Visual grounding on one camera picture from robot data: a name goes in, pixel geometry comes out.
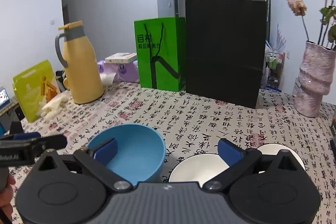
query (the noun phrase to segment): blue bowl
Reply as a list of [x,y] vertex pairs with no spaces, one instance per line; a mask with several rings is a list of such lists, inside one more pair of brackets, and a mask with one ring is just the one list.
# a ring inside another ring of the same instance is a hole
[[109,128],[95,136],[87,145],[94,148],[110,138],[118,143],[117,155],[105,165],[134,186],[138,182],[156,182],[163,167],[166,145],[154,129],[128,123]]

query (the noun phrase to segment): table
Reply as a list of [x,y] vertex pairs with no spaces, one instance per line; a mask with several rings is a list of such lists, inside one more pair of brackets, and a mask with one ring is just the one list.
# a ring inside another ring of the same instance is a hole
[[[191,95],[140,88],[138,84],[119,83],[106,88],[99,100],[75,105],[72,100],[56,118],[34,123],[22,121],[25,132],[46,136],[63,133],[68,138],[61,154],[73,153],[94,135],[121,123],[140,123],[155,128],[166,142],[166,158],[161,174],[168,181],[172,169],[192,155],[217,153],[220,138],[241,148],[257,148],[279,143],[295,150],[321,195],[321,208],[314,223],[336,224],[336,168],[329,140],[335,106],[323,103],[317,118],[300,115],[293,107],[293,95],[261,90],[256,109]],[[15,193],[31,166],[15,167]],[[16,208],[14,223],[22,223]]]

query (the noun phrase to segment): yellow thermos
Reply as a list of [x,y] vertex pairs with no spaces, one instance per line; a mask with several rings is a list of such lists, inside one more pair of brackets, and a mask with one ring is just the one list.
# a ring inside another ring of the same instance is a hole
[[[95,51],[84,33],[83,22],[69,23],[59,30],[64,33],[55,38],[58,59],[64,67],[64,86],[70,89],[76,104],[90,103],[104,94]],[[59,39],[64,37],[63,55]]]

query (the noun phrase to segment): rose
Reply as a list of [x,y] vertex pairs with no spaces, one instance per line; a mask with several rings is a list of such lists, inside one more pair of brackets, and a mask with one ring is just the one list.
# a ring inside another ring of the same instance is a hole
[[289,8],[293,11],[296,16],[305,16],[307,7],[303,0],[287,0]]

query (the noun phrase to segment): pink vase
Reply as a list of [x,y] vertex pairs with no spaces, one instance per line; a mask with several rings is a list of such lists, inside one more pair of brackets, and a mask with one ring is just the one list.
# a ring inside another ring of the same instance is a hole
[[294,101],[294,107],[302,115],[306,117],[318,115],[323,95],[330,92],[335,58],[336,52],[306,42],[299,73],[301,87]]

